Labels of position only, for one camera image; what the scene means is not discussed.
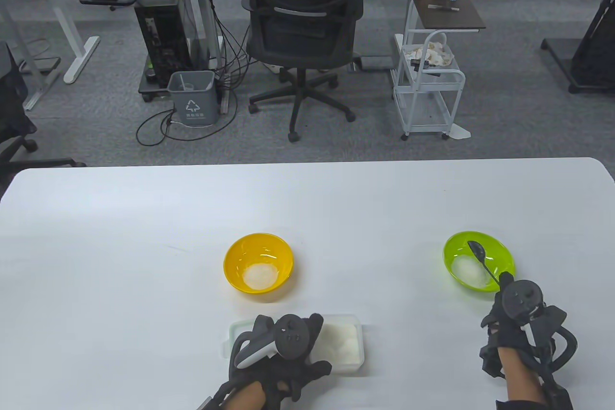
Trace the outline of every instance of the chair base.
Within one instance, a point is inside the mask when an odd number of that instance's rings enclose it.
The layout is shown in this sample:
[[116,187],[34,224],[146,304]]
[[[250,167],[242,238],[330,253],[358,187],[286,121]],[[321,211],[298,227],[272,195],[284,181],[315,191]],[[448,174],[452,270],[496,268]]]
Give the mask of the chair base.
[[301,107],[301,102],[303,102],[305,98],[312,98],[318,100],[327,105],[330,105],[335,109],[338,109],[339,111],[344,112],[346,120],[348,122],[354,122],[354,120],[356,119],[354,113],[352,113],[352,111],[344,104],[341,104],[335,99],[327,96],[327,94],[321,93],[320,91],[317,91],[315,89],[316,87],[318,87],[319,85],[323,85],[324,83],[329,83],[329,87],[336,88],[338,86],[337,74],[326,74],[317,76],[316,78],[312,78],[310,80],[306,80],[305,69],[297,69],[296,77],[291,74],[288,69],[280,69],[279,78],[281,83],[289,81],[291,85],[289,87],[283,87],[280,89],[275,89],[274,91],[267,91],[266,93],[251,96],[248,110],[250,111],[250,113],[257,113],[258,107],[256,103],[259,101],[273,98],[281,98],[283,96],[294,96],[295,103],[293,105],[293,115],[290,117],[290,126],[288,133],[288,140],[290,142],[297,142],[299,140],[299,134],[295,131],[295,124],[297,122],[297,115],[299,114],[299,107]]
[[21,162],[12,162],[11,159],[15,156],[19,148],[23,146],[28,152],[38,150],[37,142],[32,139],[26,139],[24,136],[18,136],[15,140],[2,152],[0,152],[0,186],[7,188],[14,175],[29,168],[54,168],[56,166],[72,166],[83,167],[85,163],[75,162],[72,158],[55,158],[52,160],[25,160]]

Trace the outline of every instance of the trash bin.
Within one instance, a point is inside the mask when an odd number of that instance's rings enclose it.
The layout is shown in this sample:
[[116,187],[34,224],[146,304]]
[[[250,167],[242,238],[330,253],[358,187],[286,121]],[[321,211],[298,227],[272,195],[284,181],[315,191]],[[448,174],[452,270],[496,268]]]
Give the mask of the trash bin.
[[218,121],[218,96],[211,70],[175,72],[167,91],[173,98],[175,110],[183,124],[207,126]]

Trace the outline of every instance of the recycling symbol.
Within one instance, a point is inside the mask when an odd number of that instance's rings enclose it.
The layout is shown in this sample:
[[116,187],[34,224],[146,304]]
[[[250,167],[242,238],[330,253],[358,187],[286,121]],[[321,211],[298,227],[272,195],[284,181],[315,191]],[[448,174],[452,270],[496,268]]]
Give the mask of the recycling symbol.
[[196,111],[200,111],[200,107],[193,100],[189,100],[188,103],[186,104],[186,110],[194,113]]

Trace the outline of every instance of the chair wheel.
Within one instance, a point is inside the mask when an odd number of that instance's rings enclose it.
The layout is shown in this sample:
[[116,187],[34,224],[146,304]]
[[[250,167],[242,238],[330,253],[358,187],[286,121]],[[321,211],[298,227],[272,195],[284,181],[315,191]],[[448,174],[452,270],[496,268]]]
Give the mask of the chair wheel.
[[24,148],[28,151],[28,152],[34,152],[36,150],[38,150],[38,144],[35,140],[33,139],[26,139],[24,141]]

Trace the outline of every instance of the green bowl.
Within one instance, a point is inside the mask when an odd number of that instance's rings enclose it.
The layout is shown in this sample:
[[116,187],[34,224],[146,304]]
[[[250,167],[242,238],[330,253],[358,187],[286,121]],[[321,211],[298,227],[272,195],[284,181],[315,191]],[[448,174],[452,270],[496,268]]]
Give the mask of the green bowl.
[[490,235],[471,230],[459,232],[459,234],[453,235],[450,239],[448,239],[446,245],[444,245],[443,256],[446,270],[448,270],[448,273],[452,275],[457,282],[461,283],[461,285],[469,288],[470,290],[481,291],[484,293],[499,291],[499,285],[490,277],[489,283],[486,286],[474,287],[457,278],[451,270],[453,261],[457,258],[457,256],[472,256],[474,258],[474,253],[472,253],[472,250],[470,250],[470,247],[467,244],[468,240],[474,240],[483,245],[486,254],[485,265],[498,280],[500,274],[503,272],[510,272],[513,276],[516,274],[515,260],[512,258],[510,251],[508,251],[504,245]]

